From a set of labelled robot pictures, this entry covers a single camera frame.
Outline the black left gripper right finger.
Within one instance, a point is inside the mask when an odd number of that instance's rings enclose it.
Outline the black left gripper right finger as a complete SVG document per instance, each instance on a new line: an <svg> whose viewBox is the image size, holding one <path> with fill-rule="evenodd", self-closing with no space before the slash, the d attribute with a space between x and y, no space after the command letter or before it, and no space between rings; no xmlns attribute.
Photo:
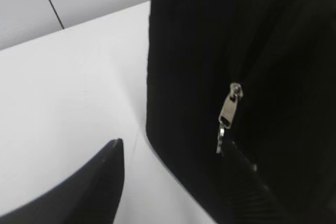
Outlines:
<svg viewBox="0 0 336 224"><path fill-rule="evenodd" d="M237 146L218 139L220 192L234 223L291 223L291 217Z"/></svg>

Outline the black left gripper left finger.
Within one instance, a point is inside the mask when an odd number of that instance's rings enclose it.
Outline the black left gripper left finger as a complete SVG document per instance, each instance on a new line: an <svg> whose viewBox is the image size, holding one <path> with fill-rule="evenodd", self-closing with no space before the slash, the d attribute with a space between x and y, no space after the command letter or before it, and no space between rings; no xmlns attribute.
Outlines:
<svg viewBox="0 0 336 224"><path fill-rule="evenodd" d="M119 138L52 190L1 216L1 223L113 223L122 191Z"/></svg>

